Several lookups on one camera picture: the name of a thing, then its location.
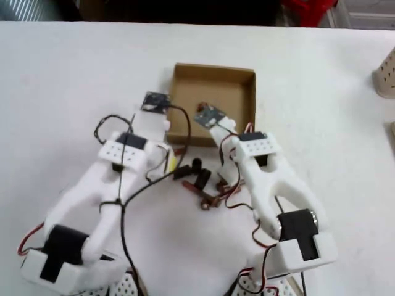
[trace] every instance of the perforated white plate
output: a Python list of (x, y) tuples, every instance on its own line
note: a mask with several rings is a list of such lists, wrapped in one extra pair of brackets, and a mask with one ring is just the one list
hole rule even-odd
[[(109, 160), (110, 162), (122, 163), (123, 144), (115, 141), (106, 141), (99, 151), (99, 158)], [(123, 165), (129, 168), (138, 168), (141, 163), (146, 161), (146, 153), (143, 150), (125, 146), (125, 153), (123, 155)]]
[(111, 286), (100, 287), (96, 290), (87, 290), (78, 296), (135, 296), (137, 295), (136, 284), (131, 274), (125, 273), (122, 280)]
[[(257, 286), (249, 277), (245, 276), (240, 280), (240, 283), (243, 287), (247, 288), (250, 291), (257, 291), (259, 286)], [(278, 288), (278, 296), (299, 296), (291, 287), (289, 282), (286, 279), (282, 279), (280, 281), (268, 281), (267, 287), (277, 287)], [(254, 295), (244, 291), (240, 288), (239, 285), (236, 285), (232, 296), (249, 296)], [(263, 291), (261, 295), (264, 296), (276, 296), (276, 289), (267, 288)]]

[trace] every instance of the black wire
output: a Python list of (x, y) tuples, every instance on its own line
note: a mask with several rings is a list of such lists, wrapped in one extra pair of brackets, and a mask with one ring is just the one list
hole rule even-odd
[[(186, 113), (186, 111), (185, 111), (184, 108), (179, 107), (179, 106), (167, 105), (166, 107), (181, 110), (181, 111), (184, 113), (185, 118), (186, 118), (186, 121), (187, 121), (187, 124), (188, 124), (188, 136), (187, 136), (187, 138), (186, 138), (186, 143), (185, 143), (185, 146), (184, 146), (184, 149), (183, 149), (183, 153), (182, 153), (182, 155), (181, 155), (181, 157), (180, 157), (180, 160), (179, 160), (178, 163), (177, 163), (176, 168), (175, 168), (173, 171), (167, 173), (166, 175), (163, 175), (163, 176), (160, 177), (159, 179), (156, 179), (155, 181), (153, 181), (153, 182), (151, 182), (151, 183), (148, 183), (147, 185), (145, 185), (145, 186), (143, 186), (142, 188), (140, 188), (139, 190), (137, 190), (132, 196), (130, 196), (130, 197), (125, 201), (124, 204), (121, 203), (120, 196), (119, 196), (119, 195), (120, 195), (120, 188), (121, 188), (121, 184), (120, 184), (120, 185), (119, 185), (119, 192), (118, 192), (118, 199), (115, 200), (115, 201), (113, 201), (113, 202), (102, 202), (102, 203), (100, 203), (100, 206), (99, 206), (99, 209), (101, 208), (102, 205), (108, 205), (108, 204), (120, 205), (120, 206), (121, 206), (121, 218), (120, 218), (120, 232), (121, 232), (121, 233), (120, 233), (120, 235), (121, 235), (121, 241), (122, 241), (122, 248), (123, 248), (123, 252), (125, 253), (125, 256), (126, 256), (127, 260), (129, 261), (129, 264), (130, 264), (130, 266), (131, 266), (131, 268), (132, 268), (132, 272), (133, 272), (132, 276), (133, 276), (133, 280), (135, 281), (136, 286), (137, 286), (137, 295), (138, 295), (138, 296), (140, 296), (140, 295), (142, 296), (142, 295), (143, 295), (143, 291), (141, 290), (141, 287), (140, 287), (140, 285), (139, 285), (139, 280), (138, 280), (138, 275), (137, 275), (137, 269), (136, 269), (136, 267), (135, 267), (135, 265), (134, 265), (134, 263), (133, 263), (133, 260), (131, 259), (131, 256), (130, 256), (129, 251), (128, 251), (127, 243), (126, 243), (126, 238), (125, 238), (125, 210), (126, 210), (126, 207), (127, 207), (127, 205), (129, 204), (129, 202), (130, 202), (132, 199), (134, 199), (138, 194), (142, 193), (142, 192), (143, 192), (144, 190), (146, 190), (147, 188), (149, 188), (149, 187), (151, 187), (151, 186), (153, 186), (153, 185), (159, 183), (160, 181), (164, 180), (165, 178), (167, 178), (167, 177), (173, 175), (174, 172), (176, 171), (176, 169), (177, 169), (178, 167), (180, 167), (180, 165), (181, 165), (181, 163), (182, 163), (182, 161), (183, 161), (183, 159), (184, 159), (184, 157), (185, 157), (185, 154), (186, 154), (186, 152), (187, 152), (187, 150), (188, 150), (189, 144), (190, 144), (190, 142), (191, 142), (191, 121), (190, 121), (190, 119), (189, 119), (188, 113)], [(126, 142), (127, 142), (127, 138), (128, 138), (128, 136), (125, 137), (125, 142), (123, 143), (123, 149), (125, 149)]]
[(275, 196), (274, 199), (276, 200), (276, 203), (277, 203), (278, 207), (280, 208), (281, 213), (284, 214), (284, 209), (281, 206), (280, 201), (278, 200), (278, 197)]
[(133, 115), (133, 118), (131, 119), (131, 121), (129, 121), (129, 120), (127, 120), (126, 118), (121, 117), (120, 115), (117, 115), (117, 114), (110, 114), (110, 115), (108, 115), (108, 116), (102, 118), (102, 119), (99, 121), (99, 123), (98, 123), (98, 125), (96, 126), (96, 128), (94, 129), (94, 131), (93, 131), (93, 136), (94, 136), (94, 137), (99, 141), (99, 143), (102, 144), (102, 145), (103, 145), (106, 141), (105, 141), (105, 140), (102, 140), (102, 139), (99, 137), (99, 128), (100, 128), (108, 119), (110, 119), (110, 118), (118, 118), (118, 119), (121, 119), (123, 122), (125, 122), (125, 123), (128, 125), (128, 127), (129, 127), (131, 133), (133, 133), (133, 128), (131, 127), (131, 124), (133, 123), (133, 119), (135, 118), (134, 115)]
[(306, 283), (304, 281), (304, 273), (303, 273), (303, 271), (301, 272), (301, 278), (302, 278), (303, 296), (307, 296)]
[(215, 125), (216, 125), (216, 126), (219, 126), (220, 128), (223, 128), (225, 131), (229, 132), (230, 134), (235, 134), (235, 135), (237, 135), (236, 133), (234, 133), (234, 132), (231, 131), (230, 129), (228, 129), (228, 128), (222, 126), (222, 125), (220, 125), (219, 123), (216, 123)]
[[(276, 200), (276, 203), (277, 203), (278, 207), (280, 208), (281, 213), (284, 214), (284, 209), (283, 209), (283, 207), (281, 206), (281, 203), (280, 203), (280, 201), (278, 200), (278, 197), (275, 196), (274, 198), (275, 198), (275, 200)], [(306, 283), (305, 283), (305, 281), (304, 281), (304, 273), (303, 273), (303, 271), (301, 272), (301, 278), (302, 278), (303, 296), (307, 296), (307, 292), (306, 292)]]
[(188, 125), (188, 134), (186, 136), (186, 142), (184, 146), (184, 151), (181, 154), (180, 160), (177, 163), (176, 169), (180, 167), (181, 163), (184, 160), (184, 157), (186, 155), (186, 151), (188, 150), (189, 144), (191, 143), (191, 120), (189, 119), (188, 113), (186, 113), (185, 109), (183, 107), (177, 106), (177, 105), (165, 105), (168, 108), (171, 109), (178, 109), (184, 113), (185, 119), (186, 119), (186, 124)]

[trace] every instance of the white tabletop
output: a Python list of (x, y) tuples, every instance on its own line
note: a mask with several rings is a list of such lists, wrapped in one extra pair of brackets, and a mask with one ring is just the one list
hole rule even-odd
[[(395, 32), (3, 22), (0, 37), (4, 295), (53, 295), (20, 277), (19, 240), (94, 161), (99, 119), (129, 116), (148, 90), (167, 92), (176, 62), (256, 71), (257, 127), (274, 133), (323, 202), (338, 245), (335, 264), (306, 272), (309, 295), (392, 294), (395, 159), (386, 124), (395, 101), (376, 95), (370, 75)], [(103, 135), (114, 127), (123, 126)], [(97, 217), (82, 208), (70, 223), (89, 231)], [(260, 251), (253, 227), (242, 209), (200, 211), (170, 180), (127, 213), (128, 246), (150, 295), (222, 295)], [(109, 250), (122, 254), (118, 230)]]

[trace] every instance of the red object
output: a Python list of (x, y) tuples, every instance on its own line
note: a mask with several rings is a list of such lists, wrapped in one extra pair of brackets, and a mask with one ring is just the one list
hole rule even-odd
[(29, 237), (31, 237), (32, 235), (34, 235), (34, 233), (36, 233), (37, 231), (39, 231), (41, 228), (43, 228), (44, 226), (44, 222), (42, 222), (41, 224), (37, 225), (33, 230), (31, 230), (20, 242), (19, 247), (18, 247), (18, 255), (19, 256), (25, 256), (28, 253), (28, 249), (27, 250), (23, 250), (23, 246), (26, 244), (26, 241), (29, 239)]
[(323, 15), (338, 0), (281, 0), (281, 3), (301, 17), (301, 27), (317, 27)]

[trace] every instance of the open cardboard box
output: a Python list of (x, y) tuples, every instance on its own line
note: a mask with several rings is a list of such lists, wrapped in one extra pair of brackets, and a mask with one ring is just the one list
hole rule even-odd
[[(206, 102), (236, 121), (238, 133), (255, 123), (255, 72), (249, 69), (208, 65), (176, 64), (170, 90), (172, 104), (183, 107), (191, 119), (191, 145), (214, 146), (210, 133), (194, 122), (198, 105)], [(167, 139), (184, 144), (188, 134), (185, 117), (169, 110)]]

